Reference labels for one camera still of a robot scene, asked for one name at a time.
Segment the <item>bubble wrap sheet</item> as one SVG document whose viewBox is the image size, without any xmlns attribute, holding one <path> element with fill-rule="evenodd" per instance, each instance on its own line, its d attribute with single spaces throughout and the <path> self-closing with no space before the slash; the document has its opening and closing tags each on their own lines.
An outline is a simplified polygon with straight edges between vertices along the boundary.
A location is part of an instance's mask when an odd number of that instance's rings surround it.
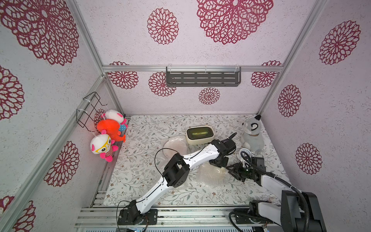
<svg viewBox="0 0 371 232">
<path fill-rule="evenodd" d="M 204 163 L 198 168 L 196 181 L 206 187 L 221 188 L 229 183 L 230 174 L 225 168 L 218 168 Z"/>
</svg>

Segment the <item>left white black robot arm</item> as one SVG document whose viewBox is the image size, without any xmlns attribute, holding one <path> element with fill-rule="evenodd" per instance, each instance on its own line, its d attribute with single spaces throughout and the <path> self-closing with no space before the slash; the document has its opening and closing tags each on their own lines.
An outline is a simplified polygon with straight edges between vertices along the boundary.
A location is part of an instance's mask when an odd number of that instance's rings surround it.
<svg viewBox="0 0 371 232">
<path fill-rule="evenodd" d="M 236 150 L 233 141 L 236 135 L 237 133 L 233 133 L 221 141 L 214 139 L 203 149 L 188 155 L 174 154 L 166 164 L 158 182 L 142 197 L 128 204 L 126 207 L 128 215 L 132 219 L 145 215 L 160 197 L 167 191 L 183 185 L 189 172 L 205 162 L 218 168 L 226 167 L 228 156 Z"/>
</svg>

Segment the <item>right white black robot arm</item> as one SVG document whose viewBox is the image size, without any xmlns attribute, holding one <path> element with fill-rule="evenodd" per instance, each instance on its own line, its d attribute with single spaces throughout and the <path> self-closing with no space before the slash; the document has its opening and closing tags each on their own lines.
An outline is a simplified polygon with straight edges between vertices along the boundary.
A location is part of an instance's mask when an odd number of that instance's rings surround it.
<svg viewBox="0 0 371 232">
<path fill-rule="evenodd" d="M 249 212 L 232 211 L 229 220 L 237 231 L 241 232 L 232 216 L 241 215 L 259 221 L 272 222 L 282 227 L 285 232 L 325 232 L 326 225 L 322 216 L 318 198 L 311 192 L 302 192 L 277 175 L 266 172 L 262 167 L 251 164 L 249 168 L 241 163 L 227 166 L 229 174 L 235 179 L 254 180 L 261 187 L 272 192 L 281 202 L 276 206 L 270 202 L 254 200 L 250 202 Z"/>
</svg>

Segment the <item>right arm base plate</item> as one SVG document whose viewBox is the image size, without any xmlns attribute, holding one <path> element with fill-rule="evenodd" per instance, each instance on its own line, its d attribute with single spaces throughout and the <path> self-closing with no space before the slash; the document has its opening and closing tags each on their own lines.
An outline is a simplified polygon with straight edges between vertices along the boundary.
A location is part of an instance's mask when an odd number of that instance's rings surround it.
<svg viewBox="0 0 371 232">
<path fill-rule="evenodd" d="M 268 218 L 258 216 L 249 208 L 235 208 L 230 212 L 236 224 L 268 224 L 273 223 Z"/>
</svg>

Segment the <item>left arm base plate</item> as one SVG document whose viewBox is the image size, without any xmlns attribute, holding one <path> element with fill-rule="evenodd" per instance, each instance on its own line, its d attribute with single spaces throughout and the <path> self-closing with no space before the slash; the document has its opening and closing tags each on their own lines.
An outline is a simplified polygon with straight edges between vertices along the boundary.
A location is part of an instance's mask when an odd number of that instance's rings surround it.
<svg viewBox="0 0 371 232">
<path fill-rule="evenodd" d="M 118 225 L 156 225 L 157 209 L 151 209 L 145 214 L 140 214 L 138 210 L 122 209 L 119 213 Z"/>
</svg>

